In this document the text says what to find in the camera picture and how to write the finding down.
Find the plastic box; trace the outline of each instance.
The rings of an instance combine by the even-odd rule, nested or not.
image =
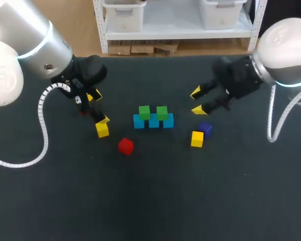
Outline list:
[[[231,29],[247,0],[199,0],[205,29]]]
[[[116,33],[141,32],[146,1],[104,0],[108,28]]]

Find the floor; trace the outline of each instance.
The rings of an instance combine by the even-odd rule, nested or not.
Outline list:
[[[92,0],[33,0],[77,56],[103,55]],[[248,39],[182,41],[177,56],[246,54]]]

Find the cable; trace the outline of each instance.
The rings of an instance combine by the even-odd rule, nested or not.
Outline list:
[[[277,126],[275,128],[274,134],[272,136],[272,115],[273,115],[273,104],[274,104],[274,97],[275,97],[275,85],[272,86],[271,89],[271,97],[270,97],[270,105],[269,105],[269,114],[267,119],[267,139],[273,143],[276,141],[277,137],[280,134],[280,131],[282,129],[282,126],[285,122],[285,119],[289,115],[292,108],[301,100],[301,92],[291,100],[291,102],[287,105],[287,107],[284,109]]]
[[[27,163],[23,163],[23,164],[11,164],[11,163],[7,163],[7,162],[0,160],[1,166],[9,167],[9,168],[23,168],[23,167],[28,167],[33,164],[36,164],[41,159],[43,159],[43,157],[45,156],[45,154],[47,153],[47,150],[48,150],[48,133],[47,133],[47,128],[46,128],[44,114],[43,114],[44,102],[45,102],[47,95],[50,93],[50,91],[52,91],[55,88],[62,88],[65,91],[70,92],[70,87],[68,85],[63,84],[63,83],[55,83],[55,84],[48,86],[45,89],[45,91],[42,93],[42,95],[40,96],[40,100],[38,103],[38,118],[39,118],[40,126],[42,129],[42,134],[44,136],[44,147],[43,147],[40,155],[36,159],[34,159],[30,162],[27,162]]]

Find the white shelf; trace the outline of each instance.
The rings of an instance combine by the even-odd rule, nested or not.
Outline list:
[[[250,38],[252,23],[244,9],[233,29],[205,30],[198,0],[149,0],[145,6],[143,31],[116,33],[107,28],[107,40]]]

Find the green cube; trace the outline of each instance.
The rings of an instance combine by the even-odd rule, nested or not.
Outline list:
[[[149,105],[139,107],[139,117],[143,121],[151,118],[151,110],[149,109]]]
[[[157,119],[159,121],[166,121],[168,118],[167,106],[157,106]]]

